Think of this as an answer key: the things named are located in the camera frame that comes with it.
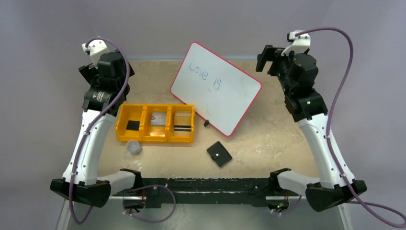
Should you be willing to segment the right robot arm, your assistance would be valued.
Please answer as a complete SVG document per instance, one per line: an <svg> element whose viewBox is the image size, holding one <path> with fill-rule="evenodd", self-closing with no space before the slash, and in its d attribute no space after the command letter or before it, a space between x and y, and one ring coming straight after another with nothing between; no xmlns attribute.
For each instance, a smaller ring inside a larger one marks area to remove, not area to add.
<svg viewBox="0 0 406 230"><path fill-rule="evenodd" d="M268 74L276 76L281 84L285 106L310 146L319 177L284 168L270 173L269 189L275 195L290 190L305 196L310 207L321 212L351 201L351 190L360 195L367 186L355 179L327 127L327 106L313 87L318 74L316 59L307 52L287 56L282 52L283 48L266 45L257 56L256 71L263 71L266 62L272 62Z"/></svg>

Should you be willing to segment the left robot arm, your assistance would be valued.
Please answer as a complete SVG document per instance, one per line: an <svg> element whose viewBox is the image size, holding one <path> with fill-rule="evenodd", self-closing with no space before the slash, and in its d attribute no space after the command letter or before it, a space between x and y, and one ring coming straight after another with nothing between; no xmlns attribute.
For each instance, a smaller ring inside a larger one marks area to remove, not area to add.
<svg viewBox="0 0 406 230"><path fill-rule="evenodd" d="M130 87L126 85L122 95L118 93L125 85L126 74L134 75L125 66L119 50L102 54L97 65L79 68L89 83L82 105L80 134L71 160L61 176L52 180L51 191L65 199L93 207L103 207L109 197L125 190L131 196L142 192L140 173L122 169L119 172L98 177L97 171L107 133L115 120L119 106L126 101Z"/></svg>

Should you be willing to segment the black leather card holder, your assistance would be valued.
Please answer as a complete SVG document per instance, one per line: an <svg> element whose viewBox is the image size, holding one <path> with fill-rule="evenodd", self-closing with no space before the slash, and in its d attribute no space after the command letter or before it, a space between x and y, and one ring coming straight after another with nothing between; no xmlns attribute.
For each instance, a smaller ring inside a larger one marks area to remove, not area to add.
<svg viewBox="0 0 406 230"><path fill-rule="evenodd" d="M211 145L206 151L219 168L224 167L233 159L220 141Z"/></svg>

